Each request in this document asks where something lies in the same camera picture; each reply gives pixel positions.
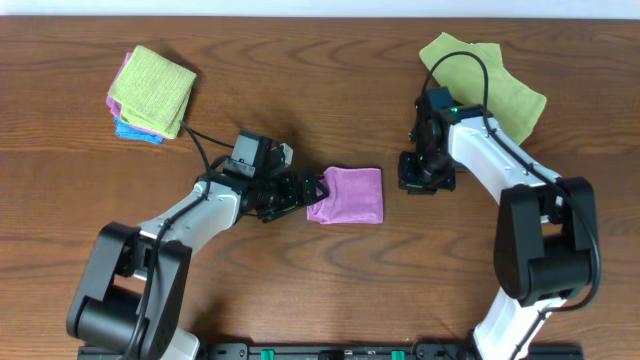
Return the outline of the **purple microfiber cloth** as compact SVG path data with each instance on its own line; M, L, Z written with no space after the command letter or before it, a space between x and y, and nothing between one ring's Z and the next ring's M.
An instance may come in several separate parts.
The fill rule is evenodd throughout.
M307 208L307 220L322 225L382 224L382 171L378 168L329 167L321 183L329 196Z

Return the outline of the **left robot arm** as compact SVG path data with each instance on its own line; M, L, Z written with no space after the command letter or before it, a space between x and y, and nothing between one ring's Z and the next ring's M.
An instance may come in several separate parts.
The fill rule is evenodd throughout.
M327 198L319 176L251 179L217 171L165 213L98 234L67 316L81 359L202 359L206 347L178 326L192 257L244 215L268 223Z

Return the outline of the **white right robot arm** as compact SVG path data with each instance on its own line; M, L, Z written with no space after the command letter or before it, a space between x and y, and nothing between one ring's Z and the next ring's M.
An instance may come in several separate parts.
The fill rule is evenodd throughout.
M483 107L419 105L400 156L399 186L412 195L456 187L466 168L499 207L493 264L499 291L472 332L477 359L523 359L546 320L586 307L601 281L595 196L582 177L538 164Z

